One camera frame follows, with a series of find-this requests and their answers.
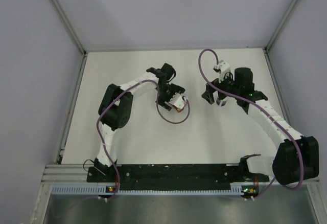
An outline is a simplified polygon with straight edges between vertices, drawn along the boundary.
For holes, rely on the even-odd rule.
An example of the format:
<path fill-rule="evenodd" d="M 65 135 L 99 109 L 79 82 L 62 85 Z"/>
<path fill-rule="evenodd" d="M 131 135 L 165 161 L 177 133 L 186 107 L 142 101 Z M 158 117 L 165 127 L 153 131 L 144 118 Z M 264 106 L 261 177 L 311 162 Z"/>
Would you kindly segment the white pill bottle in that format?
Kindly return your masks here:
<path fill-rule="evenodd" d="M 228 97 L 225 97 L 224 99 L 219 99 L 219 98 L 217 98 L 217 100 L 216 100 L 216 104 L 217 104 L 219 107 L 223 107 L 223 106 L 227 103 L 227 100 L 228 100 Z"/>

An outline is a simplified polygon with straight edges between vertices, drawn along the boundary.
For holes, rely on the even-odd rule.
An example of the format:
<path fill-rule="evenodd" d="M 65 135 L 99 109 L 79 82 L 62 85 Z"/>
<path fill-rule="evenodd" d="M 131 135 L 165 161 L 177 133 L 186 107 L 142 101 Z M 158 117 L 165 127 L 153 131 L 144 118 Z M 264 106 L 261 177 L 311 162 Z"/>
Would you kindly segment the red weekly pill organizer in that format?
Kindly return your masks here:
<path fill-rule="evenodd" d="M 183 110 L 184 110 L 184 108 L 176 108 L 176 111 L 177 111 L 178 113 L 182 112 Z"/>

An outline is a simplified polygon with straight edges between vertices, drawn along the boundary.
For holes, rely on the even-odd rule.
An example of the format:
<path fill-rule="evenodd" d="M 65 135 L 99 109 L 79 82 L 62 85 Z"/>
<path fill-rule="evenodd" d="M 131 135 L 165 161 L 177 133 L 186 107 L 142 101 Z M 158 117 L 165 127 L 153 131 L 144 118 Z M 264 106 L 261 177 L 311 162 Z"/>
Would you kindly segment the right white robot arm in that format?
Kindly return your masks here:
<path fill-rule="evenodd" d="M 261 154 L 241 158 L 238 168 L 241 179 L 252 180 L 257 174 L 274 177 L 281 185 L 319 175 L 319 146 L 313 137 L 305 137 L 280 116 L 261 92 L 255 90 L 250 68 L 237 68 L 231 73 L 228 65 L 217 64 L 218 78 L 206 84 L 202 98 L 209 104 L 225 105 L 229 97 L 264 130 L 277 149 L 275 156 Z"/>

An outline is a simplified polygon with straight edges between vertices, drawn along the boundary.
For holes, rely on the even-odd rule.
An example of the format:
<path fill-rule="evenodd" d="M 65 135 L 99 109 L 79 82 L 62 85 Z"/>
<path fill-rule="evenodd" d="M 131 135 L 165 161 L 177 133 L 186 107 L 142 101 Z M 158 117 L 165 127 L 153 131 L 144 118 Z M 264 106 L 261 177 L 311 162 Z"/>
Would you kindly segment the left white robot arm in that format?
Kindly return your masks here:
<path fill-rule="evenodd" d="M 148 91 L 156 90 L 156 109 L 162 119 L 177 125 L 185 122 L 189 117 L 190 103 L 184 95 L 185 89 L 171 83 L 175 77 L 175 69 L 165 63 L 158 69 L 148 68 L 140 77 L 130 82 L 121 85 L 110 84 L 107 87 L 98 110 L 99 118 L 96 128 L 101 139 L 101 146 L 94 161 L 94 167 L 104 181 L 111 181 L 115 177 L 117 157 L 116 153 L 111 151 L 114 135 L 118 129 L 123 128 L 129 122 L 134 100 Z M 163 116 L 159 107 L 168 111 L 174 109 L 177 112 L 187 108 L 188 113 L 183 120 L 173 122 Z"/>

